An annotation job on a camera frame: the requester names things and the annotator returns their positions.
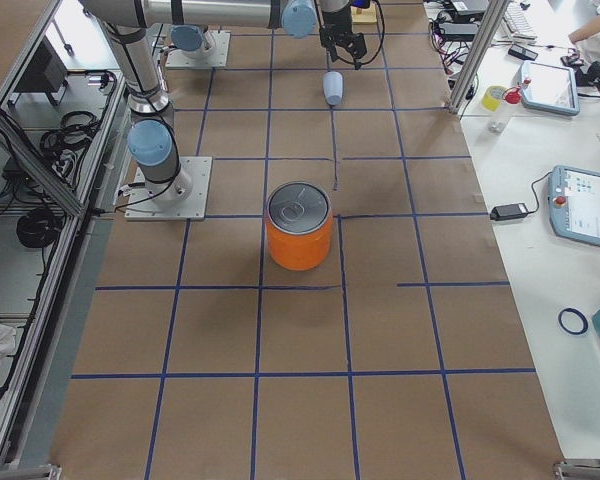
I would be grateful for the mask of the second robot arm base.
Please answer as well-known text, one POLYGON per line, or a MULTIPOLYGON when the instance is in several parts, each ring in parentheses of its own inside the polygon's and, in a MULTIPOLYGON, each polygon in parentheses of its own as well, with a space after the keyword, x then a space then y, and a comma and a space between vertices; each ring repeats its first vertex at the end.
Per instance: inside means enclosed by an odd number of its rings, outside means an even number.
POLYGON ((214 49, 206 26, 173 25, 170 34, 173 46, 189 58, 207 57, 214 49))

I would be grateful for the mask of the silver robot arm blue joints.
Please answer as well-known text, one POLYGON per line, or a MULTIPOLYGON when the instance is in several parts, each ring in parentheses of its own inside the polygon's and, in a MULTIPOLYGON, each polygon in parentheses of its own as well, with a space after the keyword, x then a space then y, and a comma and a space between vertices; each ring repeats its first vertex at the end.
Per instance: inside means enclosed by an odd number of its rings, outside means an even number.
POLYGON ((106 36, 129 92, 130 154, 145 182, 165 188, 180 173, 173 104, 146 39, 157 23, 282 28, 304 38, 322 19, 319 1, 84 1, 106 36))

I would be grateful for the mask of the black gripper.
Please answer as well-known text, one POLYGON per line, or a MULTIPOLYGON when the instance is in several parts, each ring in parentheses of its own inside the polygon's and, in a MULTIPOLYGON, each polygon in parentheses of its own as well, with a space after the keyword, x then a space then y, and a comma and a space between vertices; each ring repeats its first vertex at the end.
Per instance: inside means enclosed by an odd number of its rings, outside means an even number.
POLYGON ((366 55, 366 42, 363 35, 353 32, 351 2, 347 0, 320 0, 318 7, 322 15, 319 29, 321 45, 327 50, 330 61, 338 60, 335 46, 350 47, 355 69, 362 67, 366 55))

